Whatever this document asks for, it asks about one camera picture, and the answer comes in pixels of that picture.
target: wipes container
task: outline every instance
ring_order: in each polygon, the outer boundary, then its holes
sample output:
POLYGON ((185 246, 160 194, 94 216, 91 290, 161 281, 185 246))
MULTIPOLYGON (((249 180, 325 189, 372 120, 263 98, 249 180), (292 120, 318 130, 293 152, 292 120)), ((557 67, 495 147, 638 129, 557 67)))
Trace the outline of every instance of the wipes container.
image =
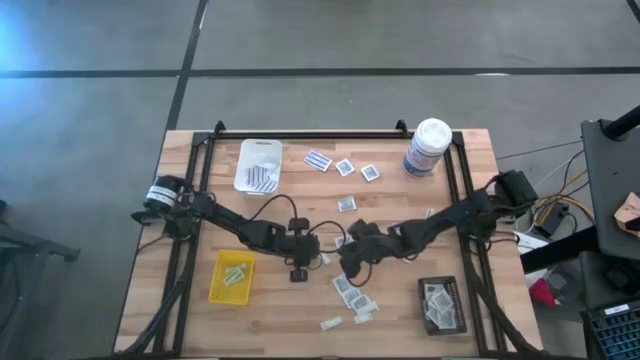
POLYGON ((246 139, 240 147, 233 187, 251 197, 270 196, 280 184, 281 167, 280 141, 246 139))
POLYGON ((430 118, 421 122, 402 160, 405 171, 414 176, 427 175, 449 148, 451 136, 451 128, 442 120, 430 118))

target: white lid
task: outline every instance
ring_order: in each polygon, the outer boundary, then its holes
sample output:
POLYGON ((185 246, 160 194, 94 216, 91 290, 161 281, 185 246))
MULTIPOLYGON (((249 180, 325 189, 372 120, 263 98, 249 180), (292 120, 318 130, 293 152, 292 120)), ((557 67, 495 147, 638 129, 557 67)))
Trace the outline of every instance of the white lid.
POLYGON ((422 121, 415 134, 420 140, 420 147, 428 152, 443 153, 451 144, 451 128, 436 118, 422 121))

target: concrete floor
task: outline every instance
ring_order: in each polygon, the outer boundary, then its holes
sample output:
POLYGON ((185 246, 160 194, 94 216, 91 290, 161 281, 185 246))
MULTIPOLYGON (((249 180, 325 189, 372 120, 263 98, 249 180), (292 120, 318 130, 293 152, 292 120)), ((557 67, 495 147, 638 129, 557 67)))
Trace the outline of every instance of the concrete floor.
MULTIPOLYGON (((0 1, 0 71, 180 69, 197 5, 0 1)), ((193 68, 640 66, 639 35, 624 0, 216 0, 193 68)), ((140 233, 129 213, 153 178, 176 83, 0 79, 7 220, 82 248, 76 263, 51 261, 21 358, 111 350, 140 233)), ((638 72, 192 78, 177 128, 212 128, 217 120, 231 129, 390 128, 397 119, 415 126, 439 117, 457 128, 489 128, 496 156, 504 157, 579 139, 581 121, 616 118, 638 105, 638 88, 638 72)), ((537 183, 579 149, 498 164, 537 183)), ((580 160, 572 173, 583 168, 580 160)), ((537 190, 557 191, 561 177, 537 190)), ((590 204, 587 189, 576 196, 590 204)), ((580 327, 557 312, 537 316, 541 329, 556 330, 543 331, 545 347, 579 355, 557 344, 580 327)))

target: wooden tabletop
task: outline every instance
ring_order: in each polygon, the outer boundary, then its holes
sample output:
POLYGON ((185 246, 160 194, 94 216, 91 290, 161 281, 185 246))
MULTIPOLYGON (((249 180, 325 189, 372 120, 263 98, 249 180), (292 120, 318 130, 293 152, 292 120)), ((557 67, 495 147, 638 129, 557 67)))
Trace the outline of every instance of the wooden tabletop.
MULTIPOLYGON (((487 130, 463 130, 475 187, 481 187, 498 171, 487 130)), ((170 131, 164 142, 158 174, 184 177, 192 131, 170 131)), ((247 199, 233 188, 241 140, 219 140, 213 154, 209 190, 217 201, 244 216, 265 202, 247 199)), ((362 218, 381 228, 412 218, 422 218, 428 208, 439 211, 451 205, 444 161, 433 176, 415 178, 402 168, 408 140, 284 140, 278 192, 293 197, 300 216, 313 226, 335 220, 345 228, 362 218), (309 150, 339 161, 348 158, 356 169, 374 164, 381 178, 367 183, 359 171, 342 177, 335 167, 326 173, 303 162, 309 150), (358 210, 340 213, 337 200, 353 195, 358 210)), ((460 194, 464 198, 460 168, 453 154, 460 194)), ((195 179, 200 178, 199 156, 195 179)), ((274 201, 261 218, 287 224, 292 209, 286 200, 274 201)), ((141 244, 156 238, 161 225, 144 230, 141 244)), ((321 249, 334 249, 338 230, 318 231, 321 249)), ((116 350, 126 348, 147 325, 160 304, 171 244, 161 241, 136 259, 116 340, 116 350)), ((332 262, 309 272, 306 283, 289 282, 290 266, 282 258, 254 253, 255 272, 249 304, 232 306, 208 302, 213 267, 220 249, 246 250, 232 234, 204 223, 193 278, 183 356, 471 356, 476 355, 471 312, 455 230, 438 236, 411 264, 389 258, 374 266, 362 292, 378 303, 374 320, 356 325, 331 283, 341 274, 338 255, 332 262), (418 278, 453 275, 462 295, 468 331, 453 336, 426 334, 417 293, 418 278), (320 322, 341 316, 343 323, 321 331, 320 322)), ((501 242, 489 252, 498 300, 513 324, 534 346, 541 348, 531 300, 524 281, 517 247, 501 242)), ((355 279, 362 280, 361 274, 355 279)), ((166 348, 171 347, 177 306, 170 317, 166 348)), ((483 306, 484 325, 490 343, 493 334, 483 306)))

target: yellow tray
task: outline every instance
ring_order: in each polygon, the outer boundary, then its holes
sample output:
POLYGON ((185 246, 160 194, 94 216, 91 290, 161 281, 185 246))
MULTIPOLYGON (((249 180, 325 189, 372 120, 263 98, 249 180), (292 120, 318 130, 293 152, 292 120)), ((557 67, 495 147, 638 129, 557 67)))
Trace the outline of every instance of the yellow tray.
POLYGON ((253 263, 255 258, 249 251, 219 250, 216 266, 213 268, 211 288, 209 289, 209 302, 232 305, 247 305, 251 280, 253 279, 253 263), (229 287, 224 286, 224 278, 227 276, 226 268, 237 265, 247 265, 245 278, 241 282, 229 287))

